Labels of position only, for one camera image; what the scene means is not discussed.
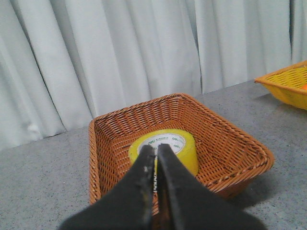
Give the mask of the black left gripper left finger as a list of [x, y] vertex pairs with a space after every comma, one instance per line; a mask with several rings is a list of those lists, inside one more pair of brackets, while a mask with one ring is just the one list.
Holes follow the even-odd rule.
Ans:
[[141, 148], [125, 176], [99, 201], [65, 220], [61, 230], [150, 230], [154, 149]]

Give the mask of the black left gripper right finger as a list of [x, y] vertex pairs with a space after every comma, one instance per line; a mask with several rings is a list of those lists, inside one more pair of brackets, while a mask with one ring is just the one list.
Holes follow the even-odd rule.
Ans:
[[158, 146], [158, 204], [162, 230], [242, 230], [244, 214], [210, 192], [168, 144]]

